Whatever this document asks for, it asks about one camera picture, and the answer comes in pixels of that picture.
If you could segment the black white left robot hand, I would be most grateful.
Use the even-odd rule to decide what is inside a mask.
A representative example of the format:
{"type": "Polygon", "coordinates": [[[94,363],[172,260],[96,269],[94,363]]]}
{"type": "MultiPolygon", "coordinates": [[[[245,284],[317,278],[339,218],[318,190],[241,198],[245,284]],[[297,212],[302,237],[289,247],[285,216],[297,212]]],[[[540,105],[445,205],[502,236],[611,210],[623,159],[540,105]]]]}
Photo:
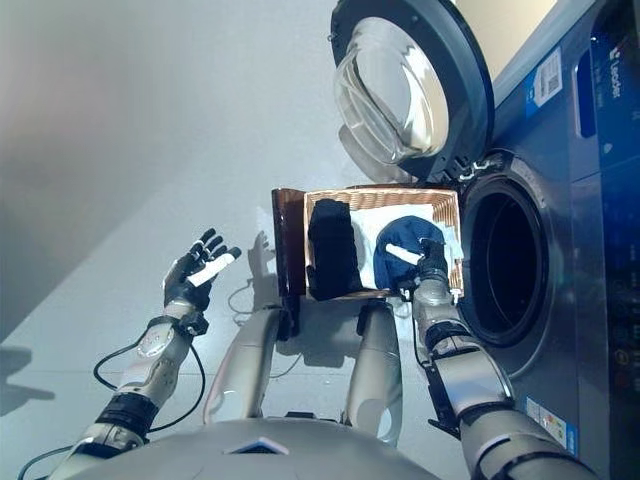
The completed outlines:
{"type": "Polygon", "coordinates": [[[239,259],[239,247],[227,247],[214,228],[206,230],[186,253],[173,262],[163,280],[164,306],[186,301],[204,312],[217,276],[239,259]]]}

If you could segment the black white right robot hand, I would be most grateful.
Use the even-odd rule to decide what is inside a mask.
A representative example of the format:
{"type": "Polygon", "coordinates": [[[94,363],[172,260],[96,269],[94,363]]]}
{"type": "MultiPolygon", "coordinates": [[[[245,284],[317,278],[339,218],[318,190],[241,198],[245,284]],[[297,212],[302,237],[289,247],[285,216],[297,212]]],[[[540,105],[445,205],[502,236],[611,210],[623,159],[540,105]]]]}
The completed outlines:
{"type": "Polygon", "coordinates": [[[422,239],[421,252],[414,253],[404,247],[388,243],[385,251],[400,261],[411,265],[421,279],[431,276],[447,276],[448,264],[444,255],[444,245],[432,240],[422,239]]]}

